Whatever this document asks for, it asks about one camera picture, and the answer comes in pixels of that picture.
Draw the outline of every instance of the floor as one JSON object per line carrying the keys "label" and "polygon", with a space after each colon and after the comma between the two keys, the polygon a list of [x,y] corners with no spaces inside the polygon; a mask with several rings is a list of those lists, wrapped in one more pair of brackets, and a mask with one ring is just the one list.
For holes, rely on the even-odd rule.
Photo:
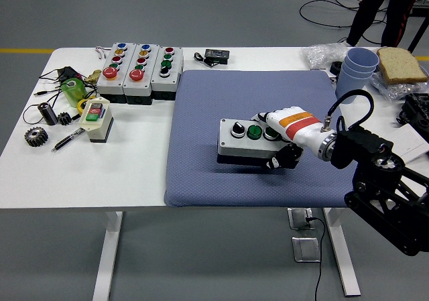
{"label": "floor", "polygon": [[[50,56],[4,48],[109,47],[120,41],[309,46],[347,36],[347,28],[302,19],[299,8],[308,1],[0,0],[0,151]],[[304,15],[331,25],[353,20],[353,12],[330,4],[307,7]],[[409,46],[422,21],[409,19],[401,47]],[[374,25],[365,35],[377,41],[382,30],[382,24]],[[428,38],[426,32],[414,55],[429,56]],[[362,40],[360,46],[372,44]],[[429,62],[422,65],[429,68]],[[36,168],[49,178],[48,168]],[[280,208],[126,213],[111,300],[312,300],[318,268],[292,260],[285,213]],[[0,213],[0,224],[0,300],[92,299],[104,237],[97,213]],[[345,235],[363,291],[360,300],[426,297],[427,255],[405,257],[354,215]],[[324,244],[318,297],[340,300],[331,246],[328,240]]]}

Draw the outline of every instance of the bread slice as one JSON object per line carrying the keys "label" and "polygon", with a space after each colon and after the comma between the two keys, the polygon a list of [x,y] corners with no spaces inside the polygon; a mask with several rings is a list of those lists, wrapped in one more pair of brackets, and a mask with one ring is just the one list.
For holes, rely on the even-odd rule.
{"label": "bread slice", "polygon": [[427,82],[418,61],[403,48],[380,48],[380,71],[387,84]]}

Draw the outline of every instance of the person's leg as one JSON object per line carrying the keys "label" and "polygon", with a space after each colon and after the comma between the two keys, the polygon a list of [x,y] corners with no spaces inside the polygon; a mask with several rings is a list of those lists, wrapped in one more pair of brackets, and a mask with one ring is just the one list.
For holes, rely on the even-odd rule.
{"label": "person's leg", "polygon": [[390,0],[387,8],[387,24],[381,37],[381,46],[396,47],[400,43],[415,1]]}
{"label": "person's leg", "polygon": [[363,33],[365,33],[373,23],[377,11],[383,2],[384,0],[362,0],[359,3],[359,10],[351,25],[347,43],[352,46],[357,44]]}

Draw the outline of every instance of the stacked cups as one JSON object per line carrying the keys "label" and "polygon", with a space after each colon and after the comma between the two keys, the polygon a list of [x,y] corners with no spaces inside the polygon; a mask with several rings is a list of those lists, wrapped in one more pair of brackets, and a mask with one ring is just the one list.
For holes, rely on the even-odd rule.
{"label": "stacked cups", "polygon": [[[336,98],[341,98],[345,93],[363,88],[375,68],[379,64],[377,54],[366,48],[352,48],[347,52],[340,76],[336,83]],[[349,97],[343,103],[351,103],[355,97]]]}

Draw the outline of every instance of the metal gear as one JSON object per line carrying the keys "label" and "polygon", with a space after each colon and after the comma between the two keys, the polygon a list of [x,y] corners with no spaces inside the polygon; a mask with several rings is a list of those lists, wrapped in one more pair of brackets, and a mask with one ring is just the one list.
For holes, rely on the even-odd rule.
{"label": "metal gear", "polygon": [[32,147],[39,147],[43,145],[46,140],[48,140],[48,134],[41,127],[34,127],[28,130],[24,139],[28,142],[28,144]]}
{"label": "metal gear", "polygon": [[68,125],[70,122],[72,122],[72,118],[70,117],[70,115],[67,112],[61,112],[58,115],[58,121],[62,125]]}

